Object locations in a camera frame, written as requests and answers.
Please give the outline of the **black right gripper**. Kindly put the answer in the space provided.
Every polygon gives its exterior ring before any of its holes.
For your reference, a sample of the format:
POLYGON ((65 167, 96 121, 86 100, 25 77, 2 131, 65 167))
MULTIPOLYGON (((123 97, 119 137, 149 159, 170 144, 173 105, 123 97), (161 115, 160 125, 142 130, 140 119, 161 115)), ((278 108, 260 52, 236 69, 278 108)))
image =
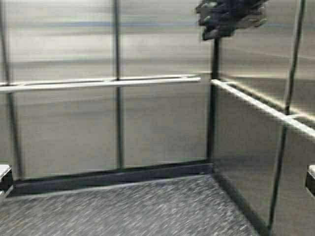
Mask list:
POLYGON ((265 0, 202 0, 195 8, 202 40, 231 37, 236 30, 263 25, 265 4, 265 0))

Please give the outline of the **silver robot base right corner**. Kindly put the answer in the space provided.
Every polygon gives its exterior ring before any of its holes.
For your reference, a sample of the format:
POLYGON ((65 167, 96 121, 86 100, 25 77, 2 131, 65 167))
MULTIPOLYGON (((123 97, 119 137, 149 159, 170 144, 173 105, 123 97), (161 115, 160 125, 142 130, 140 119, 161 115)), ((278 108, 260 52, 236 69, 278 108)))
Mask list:
POLYGON ((314 165, 310 165, 307 169, 305 187, 313 196, 315 195, 315 166, 314 165))

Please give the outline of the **silver robot base left corner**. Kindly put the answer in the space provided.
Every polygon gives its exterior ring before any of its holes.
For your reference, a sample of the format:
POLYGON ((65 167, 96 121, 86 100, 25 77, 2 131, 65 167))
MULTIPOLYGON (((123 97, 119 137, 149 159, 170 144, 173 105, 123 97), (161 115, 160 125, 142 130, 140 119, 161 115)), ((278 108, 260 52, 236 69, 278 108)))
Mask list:
POLYGON ((13 188, 13 175, 10 165, 0 165, 0 198, 5 198, 13 188))

